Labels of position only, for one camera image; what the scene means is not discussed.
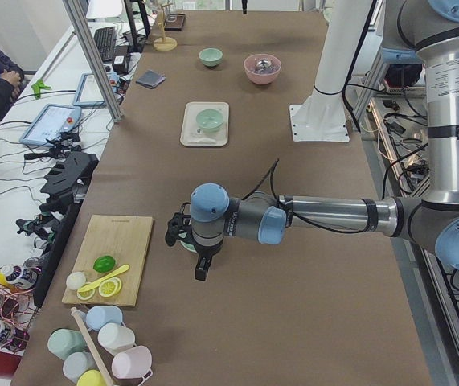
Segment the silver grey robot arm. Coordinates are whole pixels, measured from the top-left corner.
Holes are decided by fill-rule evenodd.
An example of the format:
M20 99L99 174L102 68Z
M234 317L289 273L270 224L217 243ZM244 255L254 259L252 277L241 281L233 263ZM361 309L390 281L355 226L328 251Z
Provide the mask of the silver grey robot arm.
M254 191L232 198L220 186L198 186L168 222L168 245L198 254L195 278L207 278L227 236L278 244L290 226L355 234L381 232L409 240L459 270L459 1L389 1L383 50L425 66L430 187L422 197L329 199Z

